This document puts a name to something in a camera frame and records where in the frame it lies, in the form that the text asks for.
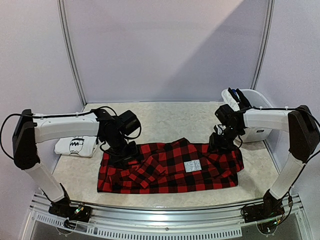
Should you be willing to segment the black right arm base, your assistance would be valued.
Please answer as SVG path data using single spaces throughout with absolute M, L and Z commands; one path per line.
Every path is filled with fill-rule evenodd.
M 288 196 L 289 203 L 292 206 L 293 201 L 289 191 L 287 191 L 282 197 L 276 198 L 271 194 L 271 190 L 268 189 L 262 198 L 262 203 L 246 204 L 241 208 L 240 214 L 245 223 L 257 222 L 269 218 L 275 218 L 277 216 L 283 217 L 285 215 L 283 199 L 286 196 Z

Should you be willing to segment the white and green t-shirt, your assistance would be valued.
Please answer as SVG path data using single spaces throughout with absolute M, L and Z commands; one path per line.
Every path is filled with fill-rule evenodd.
M 54 152 L 58 155 L 91 158 L 98 146 L 96 136 L 73 136 L 60 138 L 55 144 Z

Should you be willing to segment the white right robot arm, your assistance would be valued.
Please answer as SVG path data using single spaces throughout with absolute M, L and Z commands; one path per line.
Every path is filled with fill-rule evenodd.
M 236 150 L 235 139 L 249 129 L 271 130 L 287 137 L 287 159 L 267 191 L 275 200 L 282 199 L 291 190 L 307 163 L 319 154 L 320 123 L 306 105 L 295 108 L 247 107 L 235 111 L 224 104 L 214 115 L 219 124 L 214 126 L 209 137 L 209 152 Z

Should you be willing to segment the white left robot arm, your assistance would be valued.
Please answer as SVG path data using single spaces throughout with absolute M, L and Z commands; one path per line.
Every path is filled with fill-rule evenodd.
M 62 186 L 42 164 L 37 144 L 49 140 L 76 136 L 97 137 L 111 156 L 112 163 L 123 163 L 138 155 L 134 131 L 142 130 L 138 117 L 130 110 L 120 115 L 110 115 L 108 106 L 70 114 L 35 114 L 25 109 L 20 115 L 12 135 L 13 162 L 25 171 L 40 187 L 47 199 L 63 216 L 74 213 L 74 205 Z

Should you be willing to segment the red black plaid flannel shirt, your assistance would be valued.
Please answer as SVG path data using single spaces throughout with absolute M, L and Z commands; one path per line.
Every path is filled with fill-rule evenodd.
M 207 143 L 181 138 L 170 143 L 139 144 L 139 155 L 122 166 L 114 166 L 103 154 L 97 192 L 115 194 L 175 194 L 218 190 L 238 185 L 244 169 L 243 156 L 233 150 L 208 151 Z

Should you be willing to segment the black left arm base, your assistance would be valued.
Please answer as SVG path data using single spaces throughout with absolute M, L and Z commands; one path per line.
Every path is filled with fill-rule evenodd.
M 90 206 L 85 205 L 84 203 L 72 202 L 63 185 L 60 184 L 60 186 L 64 194 L 61 200 L 54 202 L 50 200 L 48 196 L 46 196 L 47 199 L 51 202 L 48 213 L 68 219 L 69 221 L 88 223 L 91 218 L 93 209 Z

